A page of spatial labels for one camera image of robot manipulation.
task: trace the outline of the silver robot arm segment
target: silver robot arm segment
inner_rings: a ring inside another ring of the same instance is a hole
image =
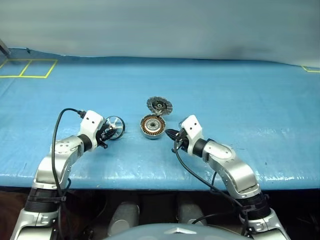
[[[97,139],[97,132],[101,131],[106,120],[91,110],[82,117],[78,136],[70,136],[55,143],[55,171],[61,189],[66,188],[71,166],[84,152],[93,151],[102,144],[106,148],[106,144]],[[57,221],[60,201],[65,199],[58,196],[52,172],[51,148],[38,166],[27,202],[19,214],[10,240],[56,239],[57,231],[53,224]]]
[[[220,175],[228,193],[236,199],[248,216],[247,232],[255,240],[290,240],[277,214],[269,208],[251,167],[237,157],[228,145],[203,139],[202,127],[195,115],[181,123],[187,139],[181,140],[182,149],[198,156]]]

